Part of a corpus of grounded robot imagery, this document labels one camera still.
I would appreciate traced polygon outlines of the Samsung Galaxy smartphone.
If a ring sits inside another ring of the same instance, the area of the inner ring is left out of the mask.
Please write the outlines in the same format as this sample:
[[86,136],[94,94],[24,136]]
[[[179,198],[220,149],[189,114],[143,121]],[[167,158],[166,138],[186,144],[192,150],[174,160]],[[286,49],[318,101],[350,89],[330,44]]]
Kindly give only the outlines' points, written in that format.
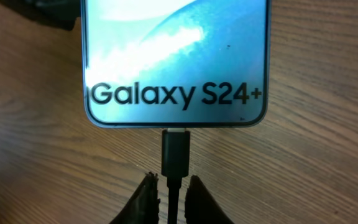
[[103,128],[259,123],[271,15],[271,0],[82,1],[88,119]]

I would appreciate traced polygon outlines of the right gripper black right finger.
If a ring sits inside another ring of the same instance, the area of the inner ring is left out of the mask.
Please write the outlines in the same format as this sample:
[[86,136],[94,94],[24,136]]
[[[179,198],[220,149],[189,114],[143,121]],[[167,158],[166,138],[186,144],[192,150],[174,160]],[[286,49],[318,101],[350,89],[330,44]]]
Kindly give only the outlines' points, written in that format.
[[185,219],[187,224],[234,224],[197,175],[186,191]]

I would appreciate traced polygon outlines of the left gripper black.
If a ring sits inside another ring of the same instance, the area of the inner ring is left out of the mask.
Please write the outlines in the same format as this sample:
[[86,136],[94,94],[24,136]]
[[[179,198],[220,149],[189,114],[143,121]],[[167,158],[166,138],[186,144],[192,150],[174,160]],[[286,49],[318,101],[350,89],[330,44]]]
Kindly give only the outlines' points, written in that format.
[[81,16],[80,0],[0,0],[0,4],[39,24],[72,30]]

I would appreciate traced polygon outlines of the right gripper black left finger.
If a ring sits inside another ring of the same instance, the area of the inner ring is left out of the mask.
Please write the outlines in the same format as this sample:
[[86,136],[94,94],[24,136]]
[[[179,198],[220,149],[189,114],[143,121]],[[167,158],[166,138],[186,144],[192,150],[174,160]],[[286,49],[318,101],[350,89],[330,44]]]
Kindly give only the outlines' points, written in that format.
[[158,175],[149,172],[109,224],[158,224],[159,205]]

